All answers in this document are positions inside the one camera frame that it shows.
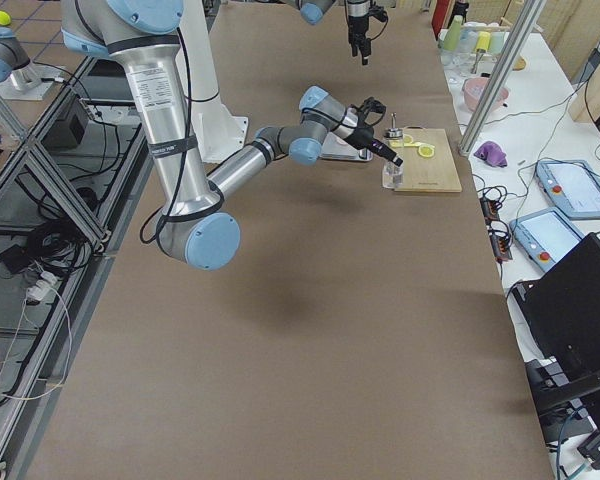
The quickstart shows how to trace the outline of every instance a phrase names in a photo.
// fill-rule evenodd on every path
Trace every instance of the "purple cloth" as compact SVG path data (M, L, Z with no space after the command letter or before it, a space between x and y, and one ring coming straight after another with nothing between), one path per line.
M507 154L502 151L500 145L496 142L484 142L473 155L484 160L492 167L507 166Z

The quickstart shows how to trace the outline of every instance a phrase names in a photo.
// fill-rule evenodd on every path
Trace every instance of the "green bottle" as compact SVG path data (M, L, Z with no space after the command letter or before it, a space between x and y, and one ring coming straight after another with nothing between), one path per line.
M442 41L442 49L447 52L455 51L460 41L460 33L462 33L462 15L456 15Z

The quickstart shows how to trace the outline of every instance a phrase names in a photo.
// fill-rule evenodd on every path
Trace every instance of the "cutting board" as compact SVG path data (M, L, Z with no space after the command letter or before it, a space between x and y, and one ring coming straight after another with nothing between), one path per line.
M447 134L438 128L405 128L404 134L411 135L415 142L435 146L431 158L418 155L415 147L392 147L404 160L402 183L396 192L461 192L462 185L451 155Z

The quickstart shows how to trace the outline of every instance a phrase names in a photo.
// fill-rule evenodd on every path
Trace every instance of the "pink bowl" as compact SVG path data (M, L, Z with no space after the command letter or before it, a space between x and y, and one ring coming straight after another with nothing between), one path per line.
M464 82L462 86L462 92L464 93L464 103L467 105L467 108L472 112L478 106L478 101L482 96L482 92L484 91L488 78L484 77L476 77L470 78ZM494 111L496 108L501 107L504 102L509 98L509 89L506 87L502 87L500 89L500 95L496 99L495 103L491 107L491 111Z

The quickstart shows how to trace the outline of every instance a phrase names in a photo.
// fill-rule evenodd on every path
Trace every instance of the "yellow ball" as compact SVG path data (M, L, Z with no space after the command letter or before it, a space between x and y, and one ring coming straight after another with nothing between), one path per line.
M9 14L3 10L0 10L0 25L6 27L11 23L11 17Z

